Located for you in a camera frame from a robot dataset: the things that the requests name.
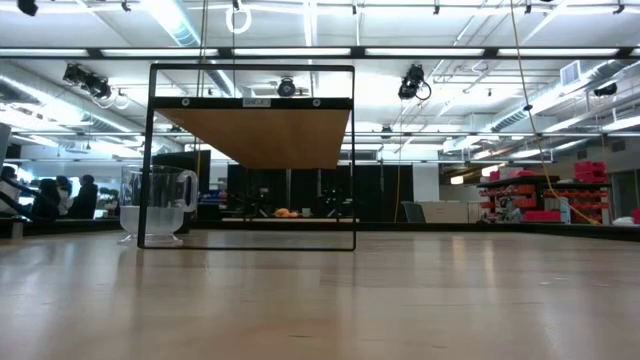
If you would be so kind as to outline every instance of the yellow cable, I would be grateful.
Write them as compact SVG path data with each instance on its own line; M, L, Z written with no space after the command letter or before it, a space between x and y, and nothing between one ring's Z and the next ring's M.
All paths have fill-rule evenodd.
M400 131L402 131L402 113L400 114ZM398 150L398 176L396 184L396 212L393 215L393 222L398 222L398 207L400 206L400 160L402 159L402 144L400 144L400 150Z
M513 34L516 40L516 51L518 54L518 67L520 70L520 79L522 80L522 90L524 91L524 99L527 103L527 108L529 108L529 95L527 93L527 86L526 86L526 82L524 80L524 70L523 70L523 66L522 66L522 58L520 56L520 40L518 40L518 27L516 26L516 15L515 15L515 10L514 10L514 5L513 5L513 0L510 0L511 3L511 24L513 25ZM549 171L547 170L547 165L544 161L544 153L542 152L542 144L540 143L540 138L538 136L538 131L536 130L536 125L533 121L533 115L531 115L531 110L527 110L527 114L529 114L529 121L531 122L531 129L533 131L533 136L536 139L536 143L538 144L538 150L540 150L540 159L542 160L542 170L544 171L544 176L547 179L547 185L549 186L549 190L551 191L551 193L553 194L553 196L560 200L560 201L564 201L567 205L569 205L569 208L574 211L576 214L578 214L580 217L582 217L583 219L587 220L590 224L593 225L600 225L600 223L596 220L593 220L591 218L589 218L588 216L586 216L585 214L583 214L580 210L576 209L575 207L573 207L568 201L566 201L564 198L561 198L558 193L556 192L556 190L553 188L553 185L551 183L551 178L549 177Z

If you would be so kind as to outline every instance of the rope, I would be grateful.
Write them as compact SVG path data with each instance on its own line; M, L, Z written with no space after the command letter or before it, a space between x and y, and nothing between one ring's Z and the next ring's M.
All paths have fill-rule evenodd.
M527 103L527 109L531 108L531 105L529 104L529 94L527 93L527 86L526 86L526 82L524 80L524 70L523 70L523 66L522 66L522 57L520 56L520 40L518 40L518 27L516 26L516 15L515 15L515 9L514 9L514 4L513 4L513 0L509 0L511 3L511 24L513 25L513 34L516 40L516 51L518 54L518 68L520 70L520 80L522 82L522 90L524 91L524 99ZM551 191L551 193L553 194L553 196L562 201L565 202L567 205L569 205L569 208L575 212L576 214L578 214L578 216L582 217L583 219L587 220L590 224L593 225L600 225L600 223L596 220L593 220L591 218L589 218L588 216L586 216L585 214L583 214L580 210L576 209L575 207L573 207L567 200L565 200L565 198L562 198L558 195L558 193L556 192L556 190L553 188L553 184L551 183L551 178L549 177L549 171L547 169L547 165L545 163L544 160L544 153L542 152L542 143L540 142L540 137L538 136L538 131L536 130L536 125L533 121L533 115L531 115L531 110L527 110L527 114L529 114L529 121L531 122L531 129L533 131L533 136L536 139L536 144L538 145L538 150L540 151L540 160L542 161L542 170L544 171L544 176L547 179L547 186L549 186L549 190Z

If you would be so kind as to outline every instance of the black chair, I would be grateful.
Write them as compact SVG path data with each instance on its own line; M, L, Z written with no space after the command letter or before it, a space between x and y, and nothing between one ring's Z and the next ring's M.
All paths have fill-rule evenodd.
M420 206L420 204L411 201L403 201L402 206L404 207L405 214L407 214L408 223L424 224L427 222L424 218L424 212L422 211L422 206Z

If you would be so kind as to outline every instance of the person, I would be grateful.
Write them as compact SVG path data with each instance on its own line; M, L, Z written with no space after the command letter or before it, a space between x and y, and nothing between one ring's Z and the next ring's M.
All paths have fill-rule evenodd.
M16 169L11 166L2 167L2 177L13 180L14 182L18 180L18 176L16 175ZM15 188L9 185L4 180L0 179L0 191L6 194L9 198L13 199L16 203L20 199L20 189ZM0 217L12 217L16 215L16 211L9 206L6 202L0 200Z
M71 219L93 219L98 202L98 186L91 175L80 178L80 192L73 200L68 216Z
M60 216L66 216L69 213L69 208L73 204L71 199L71 190L73 186L66 176L56 176L56 183L58 184L58 194L60 194L60 204L58 205L58 211Z
M44 219L56 219L60 216L58 205L60 204L60 194L58 194L58 184L53 179L40 180L40 195L33 201L31 213Z

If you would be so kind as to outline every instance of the wooden board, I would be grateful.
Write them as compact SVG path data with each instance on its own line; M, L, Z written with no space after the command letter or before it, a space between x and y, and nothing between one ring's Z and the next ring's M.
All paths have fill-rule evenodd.
M335 169L350 110L157 109L251 169Z

